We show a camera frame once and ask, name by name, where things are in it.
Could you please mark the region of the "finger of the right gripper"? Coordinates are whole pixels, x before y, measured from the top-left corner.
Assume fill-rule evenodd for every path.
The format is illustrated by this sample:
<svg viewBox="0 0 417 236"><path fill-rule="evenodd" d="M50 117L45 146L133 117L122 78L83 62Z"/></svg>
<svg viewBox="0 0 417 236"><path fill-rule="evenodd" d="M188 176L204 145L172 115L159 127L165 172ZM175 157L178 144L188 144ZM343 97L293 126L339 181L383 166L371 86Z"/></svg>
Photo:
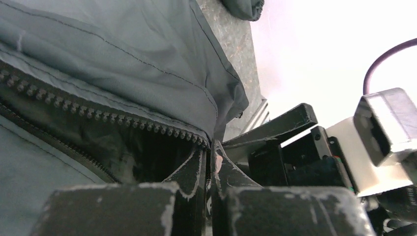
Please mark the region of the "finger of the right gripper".
<svg viewBox="0 0 417 236"><path fill-rule="evenodd" d="M318 124L313 107L301 103L271 121L224 142L224 149L257 149L269 141L282 143Z"/></svg>

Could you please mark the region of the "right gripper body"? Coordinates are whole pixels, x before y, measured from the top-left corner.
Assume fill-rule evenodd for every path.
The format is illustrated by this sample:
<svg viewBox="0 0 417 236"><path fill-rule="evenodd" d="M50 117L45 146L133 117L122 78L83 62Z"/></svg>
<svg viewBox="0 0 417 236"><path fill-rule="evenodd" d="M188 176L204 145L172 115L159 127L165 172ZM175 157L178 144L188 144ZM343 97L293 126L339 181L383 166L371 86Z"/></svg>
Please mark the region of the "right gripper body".
<svg viewBox="0 0 417 236"><path fill-rule="evenodd" d="M261 186L338 186L355 192L356 185L338 139L316 126L282 147L269 144L250 154L249 176Z"/></svg>

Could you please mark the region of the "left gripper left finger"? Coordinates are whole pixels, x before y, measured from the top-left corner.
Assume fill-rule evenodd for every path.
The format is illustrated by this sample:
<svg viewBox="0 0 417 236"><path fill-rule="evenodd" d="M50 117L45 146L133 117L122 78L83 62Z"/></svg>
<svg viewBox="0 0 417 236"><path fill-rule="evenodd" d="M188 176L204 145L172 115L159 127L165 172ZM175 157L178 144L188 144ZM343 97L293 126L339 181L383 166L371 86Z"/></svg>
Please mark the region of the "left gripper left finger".
<svg viewBox="0 0 417 236"><path fill-rule="evenodd" d="M162 182L78 185L55 191L33 236L202 236L206 157L194 150Z"/></svg>

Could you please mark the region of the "grey gradient hooded jacket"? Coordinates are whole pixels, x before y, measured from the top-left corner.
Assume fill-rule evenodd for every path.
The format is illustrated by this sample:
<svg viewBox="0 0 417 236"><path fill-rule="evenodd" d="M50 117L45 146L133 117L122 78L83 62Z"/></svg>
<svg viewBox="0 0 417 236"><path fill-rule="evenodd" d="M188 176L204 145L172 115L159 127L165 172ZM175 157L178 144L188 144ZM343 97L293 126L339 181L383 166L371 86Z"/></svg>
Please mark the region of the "grey gradient hooded jacket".
<svg viewBox="0 0 417 236"><path fill-rule="evenodd" d="M57 190L207 162L248 106L195 0L1 1L1 235L31 236Z"/></svg>

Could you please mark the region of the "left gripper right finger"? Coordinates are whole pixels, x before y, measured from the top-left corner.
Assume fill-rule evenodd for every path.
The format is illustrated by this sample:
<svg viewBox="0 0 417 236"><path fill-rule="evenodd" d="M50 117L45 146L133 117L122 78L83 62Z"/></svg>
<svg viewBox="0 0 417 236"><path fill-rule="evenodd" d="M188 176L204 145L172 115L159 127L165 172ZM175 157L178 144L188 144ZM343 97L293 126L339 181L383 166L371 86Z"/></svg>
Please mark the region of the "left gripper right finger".
<svg viewBox="0 0 417 236"><path fill-rule="evenodd" d="M211 145L215 236L372 236L370 220L343 187L262 187Z"/></svg>

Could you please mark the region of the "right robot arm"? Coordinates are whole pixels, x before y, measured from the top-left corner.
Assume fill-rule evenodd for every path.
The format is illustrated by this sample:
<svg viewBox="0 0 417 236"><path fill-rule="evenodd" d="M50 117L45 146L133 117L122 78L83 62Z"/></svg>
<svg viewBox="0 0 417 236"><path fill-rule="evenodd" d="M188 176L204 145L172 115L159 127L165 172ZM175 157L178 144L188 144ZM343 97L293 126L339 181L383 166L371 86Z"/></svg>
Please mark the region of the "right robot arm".
<svg viewBox="0 0 417 236"><path fill-rule="evenodd" d="M377 166L380 119L323 128L302 103L217 146L213 198L231 236L414 236L417 151Z"/></svg>

